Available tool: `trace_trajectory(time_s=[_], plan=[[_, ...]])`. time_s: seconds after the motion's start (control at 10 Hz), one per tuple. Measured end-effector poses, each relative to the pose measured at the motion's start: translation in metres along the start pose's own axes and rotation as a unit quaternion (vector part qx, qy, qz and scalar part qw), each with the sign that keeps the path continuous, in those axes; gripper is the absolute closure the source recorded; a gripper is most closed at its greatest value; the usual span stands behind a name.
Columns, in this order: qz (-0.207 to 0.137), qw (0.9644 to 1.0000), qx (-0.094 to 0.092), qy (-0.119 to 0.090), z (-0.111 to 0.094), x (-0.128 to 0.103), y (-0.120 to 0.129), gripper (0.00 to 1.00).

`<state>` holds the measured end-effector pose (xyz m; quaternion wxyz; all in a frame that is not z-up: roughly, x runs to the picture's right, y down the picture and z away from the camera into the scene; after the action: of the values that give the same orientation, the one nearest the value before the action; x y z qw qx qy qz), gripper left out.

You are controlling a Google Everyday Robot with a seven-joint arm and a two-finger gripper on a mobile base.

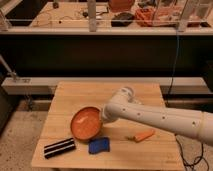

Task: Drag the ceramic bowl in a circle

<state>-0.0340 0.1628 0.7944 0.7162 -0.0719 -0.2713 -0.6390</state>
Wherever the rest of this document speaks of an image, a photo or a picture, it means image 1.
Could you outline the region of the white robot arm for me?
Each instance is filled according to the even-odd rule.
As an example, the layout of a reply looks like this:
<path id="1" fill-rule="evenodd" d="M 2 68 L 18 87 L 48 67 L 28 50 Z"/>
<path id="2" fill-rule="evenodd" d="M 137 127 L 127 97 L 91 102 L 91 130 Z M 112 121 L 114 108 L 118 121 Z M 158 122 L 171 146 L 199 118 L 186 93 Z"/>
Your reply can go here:
<path id="1" fill-rule="evenodd" d="M 127 119 L 158 129 L 196 139 L 213 146 L 213 114 L 198 110 L 147 106 L 133 103 L 134 91 L 120 88 L 104 105 L 103 123 Z"/>

